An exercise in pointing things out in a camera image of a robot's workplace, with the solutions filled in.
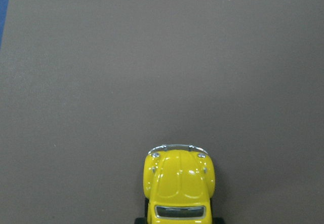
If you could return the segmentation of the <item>yellow beetle toy car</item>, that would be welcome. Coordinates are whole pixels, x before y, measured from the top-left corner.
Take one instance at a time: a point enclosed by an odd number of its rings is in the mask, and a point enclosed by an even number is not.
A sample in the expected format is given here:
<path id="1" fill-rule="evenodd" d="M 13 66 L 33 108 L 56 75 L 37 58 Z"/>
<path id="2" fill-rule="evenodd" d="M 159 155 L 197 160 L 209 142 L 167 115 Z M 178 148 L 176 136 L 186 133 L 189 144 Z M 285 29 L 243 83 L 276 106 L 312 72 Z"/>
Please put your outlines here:
<path id="1" fill-rule="evenodd" d="M 143 169 L 144 216 L 135 223 L 224 223 L 213 216 L 214 164 L 195 145 L 152 148 Z"/>

